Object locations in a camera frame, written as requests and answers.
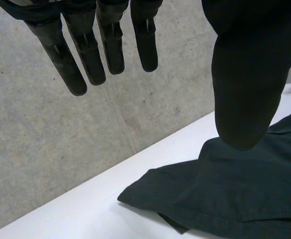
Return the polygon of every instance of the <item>robotic hand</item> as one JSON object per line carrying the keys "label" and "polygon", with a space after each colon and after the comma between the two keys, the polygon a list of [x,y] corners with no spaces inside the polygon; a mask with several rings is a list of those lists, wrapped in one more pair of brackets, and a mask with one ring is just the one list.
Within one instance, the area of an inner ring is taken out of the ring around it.
{"label": "robotic hand", "polygon": [[[146,72],[158,67],[153,18],[162,1],[131,0],[130,4],[137,48]],[[84,95],[87,85],[63,37],[61,13],[92,85],[105,82],[92,29],[95,15],[110,73],[116,75],[124,71],[120,20],[128,0],[0,0],[0,6],[12,17],[25,21],[73,95]]]}
{"label": "robotic hand", "polygon": [[[153,17],[161,4],[131,0],[138,52],[147,72],[158,65]],[[92,31],[95,11],[109,70],[124,70],[119,21],[128,0],[0,0],[0,6],[38,36],[74,95],[83,95],[87,86],[62,35],[60,13],[93,85],[105,81]],[[291,0],[202,0],[202,6],[218,35],[211,66],[217,131],[231,147],[249,150],[265,135],[286,84]]]}

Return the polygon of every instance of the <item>white table surface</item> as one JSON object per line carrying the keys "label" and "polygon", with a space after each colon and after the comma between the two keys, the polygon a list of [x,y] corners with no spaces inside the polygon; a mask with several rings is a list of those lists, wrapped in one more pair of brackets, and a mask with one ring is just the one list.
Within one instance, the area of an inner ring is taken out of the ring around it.
{"label": "white table surface", "polygon": [[[273,123],[290,113],[289,84]],[[204,142],[217,136],[210,113],[0,229],[0,239],[218,239],[195,230],[180,235],[156,213],[116,200],[147,170],[196,159]]]}

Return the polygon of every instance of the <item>folded shirt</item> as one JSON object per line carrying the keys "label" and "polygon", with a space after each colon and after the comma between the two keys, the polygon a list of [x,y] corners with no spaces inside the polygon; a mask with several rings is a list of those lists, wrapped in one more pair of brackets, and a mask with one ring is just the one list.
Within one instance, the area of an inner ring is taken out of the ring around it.
{"label": "folded shirt", "polygon": [[291,115],[248,151],[208,140],[198,160],[151,169],[118,200],[159,213],[181,233],[291,238]]}

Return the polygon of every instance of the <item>black robotic finger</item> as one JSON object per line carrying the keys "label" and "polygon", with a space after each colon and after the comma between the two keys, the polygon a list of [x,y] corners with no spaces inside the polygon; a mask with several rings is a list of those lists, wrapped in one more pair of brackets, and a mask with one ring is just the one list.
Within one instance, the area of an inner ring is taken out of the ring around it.
{"label": "black robotic finger", "polygon": [[92,26],[96,14],[96,4],[88,11],[63,12],[71,37],[91,84],[97,86],[105,82],[104,68]]}
{"label": "black robotic finger", "polygon": [[113,75],[124,71],[122,30],[120,20],[127,9],[128,0],[112,3],[97,0],[97,21],[100,29],[106,62]]}
{"label": "black robotic finger", "polygon": [[154,17],[162,2],[163,0],[131,0],[131,18],[137,49],[146,72],[152,72],[158,67]]}
{"label": "black robotic finger", "polygon": [[75,96],[84,95],[87,85],[63,37],[60,18],[26,24],[40,40],[69,91]]}

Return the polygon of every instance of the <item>gray concrete surface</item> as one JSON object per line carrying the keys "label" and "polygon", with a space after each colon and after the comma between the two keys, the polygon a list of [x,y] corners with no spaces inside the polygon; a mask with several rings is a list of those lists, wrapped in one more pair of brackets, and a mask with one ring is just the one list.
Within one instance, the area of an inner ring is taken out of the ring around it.
{"label": "gray concrete surface", "polygon": [[200,1],[165,0],[156,24],[154,73],[141,68],[127,10],[124,73],[106,70],[104,85],[74,97],[37,38],[0,8],[0,228],[213,110],[216,35]]}

